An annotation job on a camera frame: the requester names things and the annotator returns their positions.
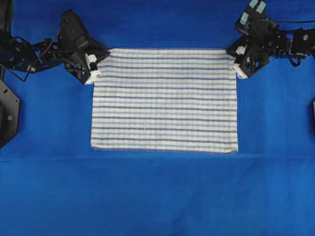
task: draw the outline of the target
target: black cable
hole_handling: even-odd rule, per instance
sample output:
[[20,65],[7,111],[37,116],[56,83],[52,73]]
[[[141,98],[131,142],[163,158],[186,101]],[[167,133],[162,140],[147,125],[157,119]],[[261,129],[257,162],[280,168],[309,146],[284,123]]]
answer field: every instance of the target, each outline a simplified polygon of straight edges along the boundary
[[286,24],[307,24],[307,23],[315,23],[315,20],[311,21],[284,21],[284,20],[265,20],[265,19],[257,19],[252,18],[253,21],[264,21],[270,23],[286,23]]
[[67,24],[67,23],[63,24],[63,25],[59,28],[59,30],[58,30],[58,32],[57,32],[55,38],[54,38],[53,40],[51,40],[51,42],[50,42],[50,44],[48,45],[48,47],[46,48],[46,50],[43,51],[43,52],[37,57],[37,59],[30,65],[30,67],[28,68],[28,72],[27,72],[27,74],[26,74],[24,80],[22,80],[22,81],[24,81],[24,82],[26,81],[26,79],[28,78],[28,76],[29,76],[29,74],[30,74],[30,71],[31,71],[32,67],[36,64],[36,62],[38,62],[38,60],[39,60],[43,55],[45,55],[45,54],[48,52],[48,50],[49,50],[49,49],[51,48],[51,46],[53,45],[54,41],[58,38],[58,36],[59,36],[61,30],[63,29],[63,27],[66,26],[66,24]]
[[12,75],[14,75],[16,78],[18,78],[19,80],[21,80],[21,81],[24,82],[24,80],[23,80],[20,76],[18,76],[16,73],[14,73],[14,72],[13,72],[12,70],[10,70],[9,68],[7,68],[6,66],[2,65],[1,63],[0,63],[0,66],[3,67],[5,70],[9,71],[9,72],[10,72]]

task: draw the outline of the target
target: striped towel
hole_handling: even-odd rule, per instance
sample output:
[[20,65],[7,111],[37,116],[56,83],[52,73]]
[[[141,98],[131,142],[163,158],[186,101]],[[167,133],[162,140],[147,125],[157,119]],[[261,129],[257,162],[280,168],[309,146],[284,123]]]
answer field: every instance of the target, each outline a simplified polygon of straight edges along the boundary
[[225,50],[112,49],[94,81],[92,147],[236,152],[233,62]]

